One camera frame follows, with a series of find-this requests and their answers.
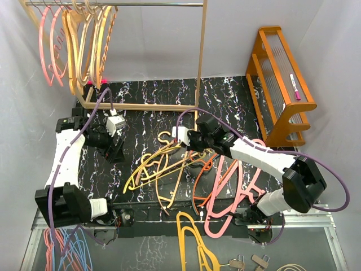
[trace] black marble table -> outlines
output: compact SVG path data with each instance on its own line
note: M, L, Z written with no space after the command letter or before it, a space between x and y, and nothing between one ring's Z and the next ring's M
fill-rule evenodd
M145 82L118 82L111 83L113 100L125 103L149 104L193 104L195 99L195 79L158 80ZM96 101L99 94L94 93L92 101ZM223 121L236 128L248 138L260 138L256 113L252 97L245 77L217 77L204 78L201 84L199 107L220 117ZM99 110L93 125L105 124L109 111ZM154 183L145 185L135 191L123 194L125 182L131 173L140 165L140 158L145 153L154 153L161 146L157 135L162 131L171 131L175 126L179 112L157 111L119 111L127 122L120 135L124 141L125 163L108 164L93 148L85 147L82 152L79 182L80 188L89 198L108 196L114 204L124 202L157 202ZM194 113L186 114L181 125L194 127ZM184 150L172 154L169 164L178 161L184 155ZM213 165L208 174L201 177L196 195L208 195L212 190L216 167ZM230 166L231 159L226 159L223 171ZM177 191L176 200L190 199L191 191L201 166L185 168ZM243 164L243 187L251 181L256 168ZM172 173L159 180L159 189L162 196L170 197L174 190L178 173ZM220 198L232 198L236 191L237 177L233 176L220 193ZM257 186L273 191L280 187L277 180L267 173L261 172Z

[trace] pink marker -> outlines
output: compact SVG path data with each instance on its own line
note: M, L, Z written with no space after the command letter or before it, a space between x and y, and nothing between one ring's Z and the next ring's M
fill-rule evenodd
M289 75L289 78L291 78L291 81L292 81L292 86L293 86L293 90L294 90L294 96L296 96L296 99L297 99L297 100L301 100L301 96L300 96L300 94L298 93L298 89L297 89L297 87L296 87L296 82L294 81L293 74L290 74L290 75Z

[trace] pink hanger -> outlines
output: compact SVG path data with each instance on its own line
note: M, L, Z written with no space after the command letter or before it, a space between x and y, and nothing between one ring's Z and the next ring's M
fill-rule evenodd
M51 23L51 28L50 28L50 54L51 54L51 62L52 64L50 64L47 68L46 68L46 64L45 64L45 56L44 56L44 45L43 45L43 33L44 33L44 25L45 25L45 21L46 21L46 17L47 14L49 13L49 10L51 11L51 13L53 14L53 20ZM55 59L59 58L59 50L61 50L61 48L63 47L63 41L64 41L64 29L61 28L60 29L60 33L62 35L62 37L57 36L57 41L59 42L59 46L54 45L54 28L55 28L55 23L56 20L61 12L61 7L59 7L59 9L57 10L56 14L53 13L52 9L50 7L46 7L44 9L44 12L42 14L41 17L41 22L40 22L40 26L39 26L39 53L40 53L40 62L41 62L41 67L43 69L43 73L45 76L45 79L47 81L47 83L49 84L49 86L52 86L52 83L54 81L54 77L56 77L58 79L58 82L61 86L64 86L61 78L64 77L65 75L65 71L67 68L67 65L65 65L64 70L62 71L58 65L56 65ZM48 70L50 71L50 73L52 73L51 78L49 77L48 74Z
M259 140L259 139L254 139L253 142L259 143L260 145L263 145L263 146L265 145L264 142ZM250 192L252 189L255 190L258 193L259 196L265 193L264 190L260 189L258 186L255 185L256 180L257 180L257 178L259 176L259 173L261 172L260 169L257 169L256 173L254 174L254 176L252 178L251 183L247 186L246 190L242 189L243 170L242 170L242 162L241 161L239 161L238 163L236 163L234 165L234 167L231 169L229 174L223 179L222 183L220 183L220 185L218 187L218 179L219 179L219 177L221 175L223 161L224 161L224 158L222 160L222 157L221 157L221 161L219 162L219 166L218 166L218 170L217 170L217 176L216 176L215 181L214 181L212 195L211 195L210 201L207 203L207 215L206 215L206 219L205 219L204 230L207 233L207 235L212 237L212 238L219 238L219 237L221 237L223 235L223 233L226 231L227 227L229 226L229 224L230 224L230 222L232 220L232 216L228 215L228 217L227 217L226 221L224 222L222 228L217 233L212 233L209 230L209 223L210 223L210 218L211 217L220 218L222 216L225 216L229 212L234 213L236 211L236 208L237 208L238 204L240 204L241 201L246 196L248 196L249 201L251 203L254 203L253 194ZM234 171L235 171L235 169L237 167L239 169L239 176L238 176L238 184L237 184L237 191L236 191L235 200L230 206L228 206L222 212L214 213L213 212L213 205L214 205L215 197L218 196L218 194L222 191L223 187L228 182L228 180L230 179L230 177L232 176L232 174L234 173Z
M56 44L54 45L54 29L55 29L55 24L56 21L60 15L60 13L62 12L62 7L59 7L58 10L56 11L54 18L52 19L51 22L51 28L50 28L50 58L51 58L51 66L52 67L57 67L57 69L54 70L54 76L57 79L58 83L60 86L64 86L63 82L62 82L62 78L64 77L67 68L68 68L68 61L65 63L64 65L64 70L61 71L60 69L60 73L58 72L58 66L56 65L56 60L59 59L59 51L63 48L63 42L65 40L65 32L64 29L61 28L60 29L60 33L61 33L61 37L57 36L56 40L59 43L59 46Z

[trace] metal rod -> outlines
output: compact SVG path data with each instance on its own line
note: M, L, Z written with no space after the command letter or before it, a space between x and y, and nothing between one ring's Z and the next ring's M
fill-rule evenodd
M58 6L56 2L26 2L27 6ZM70 2L63 2L64 6L71 6ZM101 3L100 6L135 6L135 7L202 7L203 3Z

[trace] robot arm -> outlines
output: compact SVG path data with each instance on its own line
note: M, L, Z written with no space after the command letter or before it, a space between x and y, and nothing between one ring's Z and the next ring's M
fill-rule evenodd
M124 160L122 153L123 140L117 144L113 137L117 130L125 125L121 116L111 116L103 131L87 128L78 140L72 145L70 142L79 134L87 119L83 108L74 108L72 117L58 120L56 125L56 152L50 176L45 188L37 190L35 201L42 212L47 224L48 195L49 188L64 150L69 147L56 177L52 209L54 214L54 225L56 228L90 222L95 218L110 220L112 218L111 204L105 199L88 199L79 190L78 168L83 146L95 147L109 163L118 163Z
M249 139L238 138L207 115L200 116L197 125L200 132L178 128L178 140L188 151L202 152L212 148L220 155L252 164L283 183L283 188L259 197L243 214L245 220L261 222L288 209L307 213L327 187L315 162L306 157L272 154L267 152L270 148L260 145L258 147L265 151L258 150Z

